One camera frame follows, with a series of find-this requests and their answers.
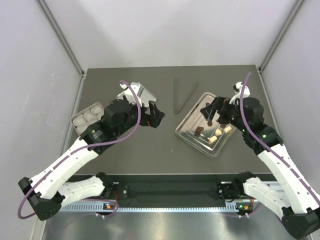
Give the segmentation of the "metal tongs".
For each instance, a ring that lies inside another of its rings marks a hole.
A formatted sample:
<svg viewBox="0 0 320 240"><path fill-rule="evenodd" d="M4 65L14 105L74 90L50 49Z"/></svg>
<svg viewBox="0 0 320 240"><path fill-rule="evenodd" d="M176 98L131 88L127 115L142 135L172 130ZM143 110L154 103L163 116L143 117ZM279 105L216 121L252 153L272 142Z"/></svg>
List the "metal tongs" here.
<svg viewBox="0 0 320 240"><path fill-rule="evenodd" d="M175 76L173 78L173 113L175 115L179 114L182 108L185 106L186 102L189 100L189 98L192 96L194 91L197 89L198 85L200 83L200 80L197 79L191 90L187 93L187 95L184 97L184 94L181 94L181 86L183 85L182 79L180 76Z"/></svg>

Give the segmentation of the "white chocolate piece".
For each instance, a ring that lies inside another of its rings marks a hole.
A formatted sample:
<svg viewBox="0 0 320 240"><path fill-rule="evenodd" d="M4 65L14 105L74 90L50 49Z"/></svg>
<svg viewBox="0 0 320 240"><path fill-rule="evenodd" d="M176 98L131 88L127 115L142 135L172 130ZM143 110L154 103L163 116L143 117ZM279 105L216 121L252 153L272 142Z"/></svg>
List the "white chocolate piece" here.
<svg viewBox="0 0 320 240"><path fill-rule="evenodd" d="M220 136L222 134L222 131L220 129L216 129L215 135Z"/></svg>

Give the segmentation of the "brown layered square chocolate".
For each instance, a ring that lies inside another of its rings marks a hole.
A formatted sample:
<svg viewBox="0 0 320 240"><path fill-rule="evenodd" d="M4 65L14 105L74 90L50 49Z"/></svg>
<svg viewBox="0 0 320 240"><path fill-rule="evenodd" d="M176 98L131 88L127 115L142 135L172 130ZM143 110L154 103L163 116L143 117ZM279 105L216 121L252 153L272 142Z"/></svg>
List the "brown layered square chocolate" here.
<svg viewBox="0 0 320 240"><path fill-rule="evenodd" d="M198 126L198 127L196 128L196 131L201 133L201 132L204 131L204 128L201 127L201 126Z"/></svg>

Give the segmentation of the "dark square chocolate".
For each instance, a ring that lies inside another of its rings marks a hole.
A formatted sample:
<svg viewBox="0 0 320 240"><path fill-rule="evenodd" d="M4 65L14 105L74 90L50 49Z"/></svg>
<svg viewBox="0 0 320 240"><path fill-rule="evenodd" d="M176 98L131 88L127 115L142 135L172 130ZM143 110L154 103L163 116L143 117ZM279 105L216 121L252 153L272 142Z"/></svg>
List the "dark square chocolate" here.
<svg viewBox="0 0 320 240"><path fill-rule="evenodd" d="M200 131L195 131L194 135L199 137L201 135L201 132Z"/></svg>

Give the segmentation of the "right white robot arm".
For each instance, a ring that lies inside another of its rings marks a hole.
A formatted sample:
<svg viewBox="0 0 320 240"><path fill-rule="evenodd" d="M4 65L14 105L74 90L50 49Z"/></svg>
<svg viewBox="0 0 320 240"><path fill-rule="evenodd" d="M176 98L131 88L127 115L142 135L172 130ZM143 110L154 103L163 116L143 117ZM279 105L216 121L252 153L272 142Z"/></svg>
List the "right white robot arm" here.
<svg viewBox="0 0 320 240"><path fill-rule="evenodd" d="M218 96L200 112L208 122L218 114L218 123L240 130L245 144L269 168L284 191L278 193L247 171L238 174L233 181L237 197L249 196L260 201L297 240L319 230L320 196L293 163L276 130L264 123L264 107L258 99L247 97L242 103L231 104L229 98Z"/></svg>

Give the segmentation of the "white chocolate block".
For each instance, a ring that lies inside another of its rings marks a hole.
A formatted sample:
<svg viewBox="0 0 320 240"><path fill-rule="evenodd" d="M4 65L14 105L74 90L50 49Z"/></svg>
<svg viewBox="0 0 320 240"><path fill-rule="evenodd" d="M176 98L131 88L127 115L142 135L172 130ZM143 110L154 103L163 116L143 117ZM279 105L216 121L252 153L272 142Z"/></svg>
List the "white chocolate block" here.
<svg viewBox="0 0 320 240"><path fill-rule="evenodd" d="M209 139L209 143L213 144L217 139L218 139L217 136L214 135Z"/></svg>

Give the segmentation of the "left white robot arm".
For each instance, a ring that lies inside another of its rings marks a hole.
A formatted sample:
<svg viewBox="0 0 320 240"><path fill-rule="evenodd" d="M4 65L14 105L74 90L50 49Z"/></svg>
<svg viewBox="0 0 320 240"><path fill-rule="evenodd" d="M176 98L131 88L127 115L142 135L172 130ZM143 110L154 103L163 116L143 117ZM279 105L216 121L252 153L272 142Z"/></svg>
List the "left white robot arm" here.
<svg viewBox="0 0 320 240"><path fill-rule="evenodd" d="M44 221L71 203L88 198L106 200L115 187L105 173L78 182L70 182L70 177L112 145L124 141L122 134L128 130L135 131L139 126L157 128L164 117L154 101L150 100L145 107L126 98L113 100L104 108L100 120L89 125L54 163L34 177L24 177L18 182L24 194L22 202L28 202L33 214Z"/></svg>

